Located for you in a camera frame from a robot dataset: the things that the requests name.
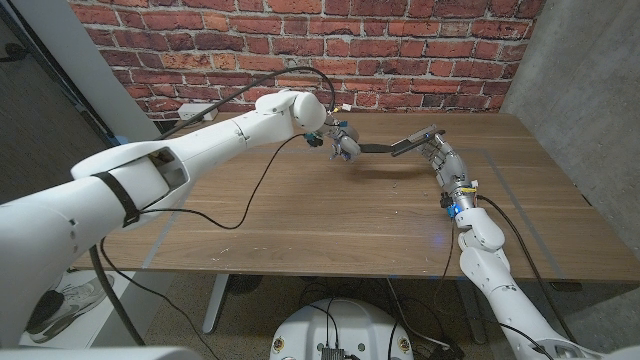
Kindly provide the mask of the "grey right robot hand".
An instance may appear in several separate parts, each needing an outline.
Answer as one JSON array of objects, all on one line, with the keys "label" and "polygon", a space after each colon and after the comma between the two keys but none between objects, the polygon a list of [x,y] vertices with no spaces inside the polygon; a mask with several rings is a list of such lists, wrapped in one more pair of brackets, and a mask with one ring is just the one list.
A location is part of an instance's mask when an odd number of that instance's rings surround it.
[{"label": "grey right robot hand", "polygon": [[435,170],[436,180],[442,189],[441,207],[450,217],[474,208],[477,182],[471,179],[461,156],[439,133],[428,135],[425,140],[418,150]]}]

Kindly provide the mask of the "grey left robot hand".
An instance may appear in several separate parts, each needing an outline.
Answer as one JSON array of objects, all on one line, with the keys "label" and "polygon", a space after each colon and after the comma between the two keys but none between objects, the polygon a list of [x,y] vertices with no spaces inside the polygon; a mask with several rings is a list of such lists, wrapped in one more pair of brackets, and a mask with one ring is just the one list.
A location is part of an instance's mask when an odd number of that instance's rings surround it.
[{"label": "grey left robot hand", "polygon": [[341,157],[345,161],[353,161],[361,153],[359,134],[351,125],[333,126],[327,136],[333,140],[331,159]]}]

